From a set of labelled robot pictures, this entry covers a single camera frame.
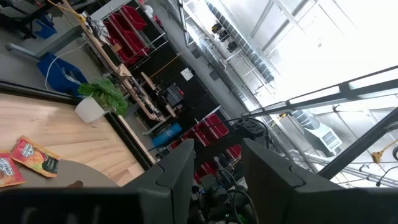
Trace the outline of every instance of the gray floor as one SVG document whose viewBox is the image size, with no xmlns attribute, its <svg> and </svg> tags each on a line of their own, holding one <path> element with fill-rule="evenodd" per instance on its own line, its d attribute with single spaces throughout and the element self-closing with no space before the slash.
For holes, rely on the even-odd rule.
<svg viewBox="0 0 398 224">
<path fill-rule="evenodd" d="M 73 25 L 65 16 L 61 18 L 54 18 L 53 21 L 58 34 L 47 40 L 41 39 L 40 37 L 38 37 L 36 40 L 22 40 L 21 35 L 9 32 L 8 30 L 4 30 L 0 27 L 0 79 L 20 85 L 45 89 L 45 77 L 36 66 L 38 61 L 22 54 L 8 52 L 4 46 L 8 42 L 11 42 L 33 52 L 38 52 L 40 49 L 51 43 L 51 41 L 53 41 L 59 35 L 62 35 L 71 29 Z M 56 55 L 60 55 L 64 52 L 75 49 L 82 44 L 83 41 L 81 39 L 77 39 L 59 51 Z M 96 78 L 101 77 L 103 71 L 101 68 L 99 68 L 99 66 L 97 66 L 97 64 L 94 63 L 91 57 L 92 55 L 90 55 L 89 51 L 83 47 L 62 56 L 62 59 L 77 66 L 83 72 L 88 81 L 92 82 Z M 146 129 L 144 125 L 137 120 L 134 114 L 129 115 L 125 119 L 132 130 L 138 135 L 145 147 L 148 149 L 152 148 L 152 138 L 150 136 L 142 135 L 142 132 L 146 131 Z"/>
</svg>

